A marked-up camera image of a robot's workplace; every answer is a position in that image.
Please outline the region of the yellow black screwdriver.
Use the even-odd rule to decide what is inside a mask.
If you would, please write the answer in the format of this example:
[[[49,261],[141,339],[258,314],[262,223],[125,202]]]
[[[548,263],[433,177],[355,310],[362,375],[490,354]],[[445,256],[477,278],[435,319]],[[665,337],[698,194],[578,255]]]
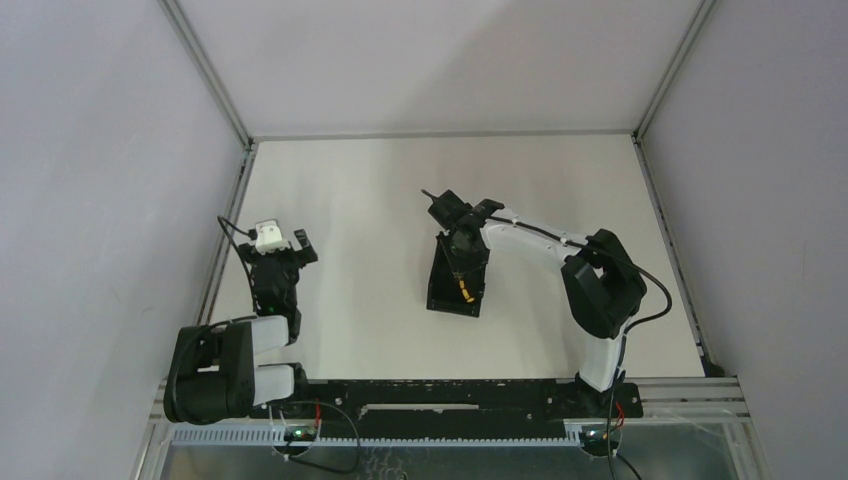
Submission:
[[[457,283],[464,302],[467,304],[473,304],[476,301],[476,298],[471,290],[471,285],[464,278],[459,278]]]

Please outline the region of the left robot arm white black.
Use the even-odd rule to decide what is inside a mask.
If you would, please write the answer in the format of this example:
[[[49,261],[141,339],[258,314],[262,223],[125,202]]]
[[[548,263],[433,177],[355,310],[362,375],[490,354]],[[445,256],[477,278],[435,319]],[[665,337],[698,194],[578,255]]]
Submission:
[[[290,417],[310,409],[313,392],[295,379],[292,366],[266,368],[255,361],[259,353],[291,345],[300,335],[297,284],[301,270],[318,255],[305,230],[295,231],[294,239],[296,246],[269,223],[237,246],[253,312],[179,331],[163,398],[169,421],[210,425],[245,417],[269,400]]]

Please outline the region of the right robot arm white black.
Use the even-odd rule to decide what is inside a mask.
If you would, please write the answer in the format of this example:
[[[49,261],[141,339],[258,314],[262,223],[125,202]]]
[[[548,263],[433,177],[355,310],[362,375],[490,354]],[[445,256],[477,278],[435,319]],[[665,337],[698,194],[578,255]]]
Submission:
[[[523,255],[558,272],[570,316],[585,338],[585,357],[576,374],[579,406],[589,415],[605,415],[618,400],[614,385],[625,327],[647,293],[645,274],[618,237],[605,229],[587,236],[556,231],[522,219],[498,201],[472,205],[451,190],[428,197],[428,213],[441,231],[427,309],[478,317],[494,253]]]

